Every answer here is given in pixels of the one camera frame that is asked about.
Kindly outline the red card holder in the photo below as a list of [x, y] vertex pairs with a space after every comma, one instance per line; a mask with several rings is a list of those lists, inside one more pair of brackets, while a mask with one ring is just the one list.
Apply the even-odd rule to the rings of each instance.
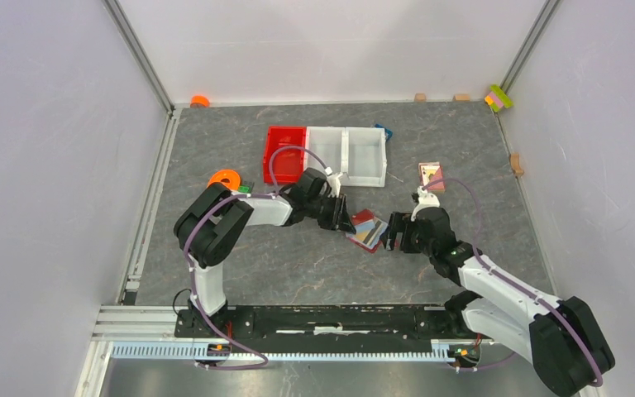
[[[357, 225], [357, 224], [359, 224], [359, 223], [362, 223], [362, 222], [368, 221], [368, 220], [370, 220], [370, 219], [372, 219], [372, 218], [377, 218], [377, 217], [376, 217], [376, 216], [375, 216], [375, 215], [374, 215], [374, 214], [373, 214], [370, 210], [368, 210], [368, 209], [364, 209], [364, 210], [362, 210], [362, 211], [358, 212], [357, 214], [355, 214], [355, 215], [353, 215], [353, 216], [351, 217], [351, 219], [352, 219], [352, 222], [353, 222], [354, 226], [355, 226], [355, 225]], [[347, 238], [348, 240], [350, 240], [351, 242], [353, 242], [353, 241], [350, 239], [350, 235], [352, 235], [352, 234], [347, 233], [347, 234], [346, 234], [346, 238]], [[376, 246], [373, 250], [368, 250], [368, 249], [365, 249], [364, 247], [362, 247], [362, 246], [360, 246], [360, 245], [357, 245], [357, 244], [356, 244], [356, 245], [357, 245], [357, 246], [359, 246], [360, 248], [362, 248], [362, 249], [364, 249], [364, 250], [366, 250], [366, 251], [370, 252], [370, 253], [374, 253], [374, 252], [376, 252], [376, 251], [378, 250], [378, 246], [379, 246], [379, 244], [378, 244], [378, 245], [377, 245], [377, 246]]]

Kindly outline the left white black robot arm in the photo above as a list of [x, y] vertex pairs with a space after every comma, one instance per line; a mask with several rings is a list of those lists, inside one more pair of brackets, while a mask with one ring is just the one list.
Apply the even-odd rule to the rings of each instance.
[[216, 337], [226, 328], [222, 263], [246, 227], [289, 227], [310, 218], [324, 230], [356, 231], [339, 186], [339, 176], [307, 168], [297, 182], [275, 193], [243, 194], [220, 183], [202, 192], [174, 225], [189, 266], [190, 301], [198, 310], [194, 324], [199, 331]]

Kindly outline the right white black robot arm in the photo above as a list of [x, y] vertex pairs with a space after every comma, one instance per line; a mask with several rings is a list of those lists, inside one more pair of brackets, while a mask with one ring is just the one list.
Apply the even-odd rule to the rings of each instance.
[[454, 337], [491, 337], [524, 358], [555, 395], [599, 387], [616, 365], [590, 306], [522, 282], [480, 249], [456, 237], [445, 209], [393, 212], [381, 237], [388, 250], [423, 254], [435, 271], [463, 288], [446, 304], [444, 324]]

